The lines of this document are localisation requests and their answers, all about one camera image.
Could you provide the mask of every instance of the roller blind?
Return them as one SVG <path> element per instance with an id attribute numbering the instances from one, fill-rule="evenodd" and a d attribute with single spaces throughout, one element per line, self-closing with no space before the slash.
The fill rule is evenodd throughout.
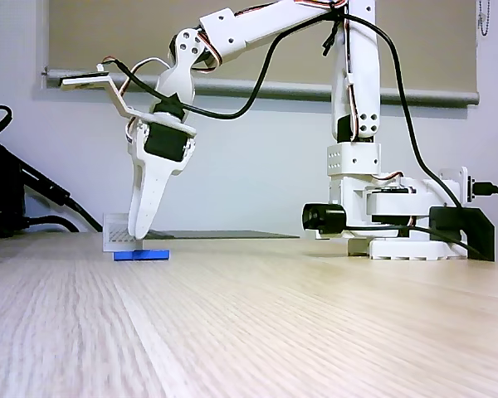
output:
<path id="1" fill-rule="evenodd" d="M 128 64 L 165 57 L 173 35 L 195 27 L 200 17 L 225 7 L 233 11 L 254 0 L 48 0 L 49 68 L 93 70 L 104 56 Z M 476 2 L 474 0 L 378 0 L 377 25 L 395 42 L 407 89 L 476 92 Z M 281 42 L 267 80 L 328 85 L 333 60 L 321 44 L 331 22 Z M 242 54 L 207 77 L 254 80 L 268 46 Z M 393 63 L 378 40 L 381 81 L 395 88 Z M 144 73 L 155 69 L 144 68 Z"/>

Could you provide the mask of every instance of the table surface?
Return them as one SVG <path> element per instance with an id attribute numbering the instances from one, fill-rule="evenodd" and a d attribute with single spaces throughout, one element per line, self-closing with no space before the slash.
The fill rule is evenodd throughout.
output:
<path id="1" fill-rule="evenodd" d="M 498 396 L 498 264 L 310 240 L 0 240 L 0 397 Z"/>

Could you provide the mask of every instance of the blue block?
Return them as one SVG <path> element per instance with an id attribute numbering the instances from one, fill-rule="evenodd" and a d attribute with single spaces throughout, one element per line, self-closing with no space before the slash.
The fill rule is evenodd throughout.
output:
<path id="1" fill-rule="evenodd" d="M 117 251 L 113 254 L 115 261 L 169 260 L 169 250 L 133 250 Z"/>

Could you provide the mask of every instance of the robotic arm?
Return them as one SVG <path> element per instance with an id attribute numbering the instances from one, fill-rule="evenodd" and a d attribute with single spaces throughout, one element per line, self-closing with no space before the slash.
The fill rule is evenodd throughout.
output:
<path id="1" fill-rule="evenodd" d="M 372 15 L 370 19 L 374 21 L 374 0 L 355 0 L 355 3 L 356 7 L 363 5 L 368 9 Z M 159 76 L 155 87 L 162 95 L 174 99 L 174 102 L 157 101 L 152 104 L 147 114 L 131 109 L 125 104 L 112 79 L 104 71 L 103 65 L 98 65 L 98 74 L 102 75 L 72 76 L 61 82 L 63 90 L 86 86 L 107 89 L 120 114 L 131 120 L 128 124 L 127 139 L 129 154 L 134 164 L 133 196 L 129 211 L 129 233 L 132 236 L 137 239 L 144 238 L 159 208 L 169 177 L 184 170 L 192 156 L 196 131 L 185 124 L 188 111 L 174 105 L 178 102 L 193 103 L 195 90 L 192 72 L 214 71 L 223 63 L 235 60 L 245 51 L 268 44 L 287 29 L 327 14 L 332 9 L 345 7 L 346 4 L 347 0 L 280 0 L 240 12 L 225 8 L 200 18 L 198 28 L 184 29 L 173 38 L 170 45 L 173 66 Z M 346 85 L 340 82 L 334 88 L 343 91 L 339 95 L 343 101 L 347 97 L 347 90 L 353 84 L 353 63 L 359 66 L 373 64 L 370 68 L 378 70 L 376 36 L 369 32 L 359 40 L 363 44 L 356 44 L 354 39 L 348 39 L 347 42 L 351 46 L 361 46 L 369 50 L 356 51 L 355 58 L 350 55 L 353 51 L 348 51 L 348 56 L 342 59 L 343 67 L 337 72 L 348 79 Z M 362 54 L 363 61 L 358 59 Z M 346 73 L 345 60 L 348 63 Z M 196 67 L 201 62 L 205 63 L 205 68 Z M 359 107 L 365 107 L 364 112 L 376 114 L 378 117 L 378 77 L 371 80 L 372 90 L 358 88 L 354 93 Z M 335 111 L 345 114 L 349 112 L 348 106 L 348 100 L 346 103 L 336 101 Z M 366 136 L 373 135 L 372 130 L 361 133 Z M 337 136 L 337 124 L 334 135 Z"/>
<path id="2" fill-rule="evenodd" d="M 169 177 L 184 170 L 193 154 L 196 130 L 185 124 L 188 106 L 182 106 L 193 103 L 193 71 L 212 72 L 243 52 L 275 40 L 282 32 L 323 21 L 325 14 L 336 9 L 374 24 L 375 5 L 375 0 L 280 0 L 240 12 L 225 8 L 202 17 L 199 27 L 184 29 L 173 38 L 172 66 L 160 75 L 155 87 L 164 99 L 153 103 L 148 113 L 125 104 L 103 65 L 98 65 L 96 74 L 64 79 L 63 90 L 105 88 L 120 115 L 129 119 L 126 135 L 134 164 L 129 234 L 137 239 L 145 237 Z M 428 234 L 407 231 L 402 235 L 390 230 L 395 225 L 416 230 L 431 227 L 440 216 L 447 218 L 445 211 L 437 209 L 451 200 L 432 180 L 404 178 L 400 172 L 380 176 L 381 148 L 374 142 L 380 120 L 377 34 L 347 18 L 334 23 L 333 34 L 337 58 L 332 81 L 332 134 L 337 144 L 327 151 L 330 201 L 306 205 L 303 227 L 316 230 L 322 238 L 349 238 L 351 255 L 429 260 L 466 257 L 466 250 L 430 240 Z M 443 174 L 445 185 L 465 206 L 470 201 L 466 169 L 444 171 L 440 178 Z M 459 233 L 458 226 L 445 227 Z"/>

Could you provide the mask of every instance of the wooden table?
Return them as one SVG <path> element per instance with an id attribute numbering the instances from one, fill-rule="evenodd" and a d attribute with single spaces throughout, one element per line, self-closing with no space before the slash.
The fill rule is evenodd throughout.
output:
<path id="1" fill-rule="evenodd" d="M 0 241 L 0 397 L 498 396 L 498 264 L 309 240 Z"/>

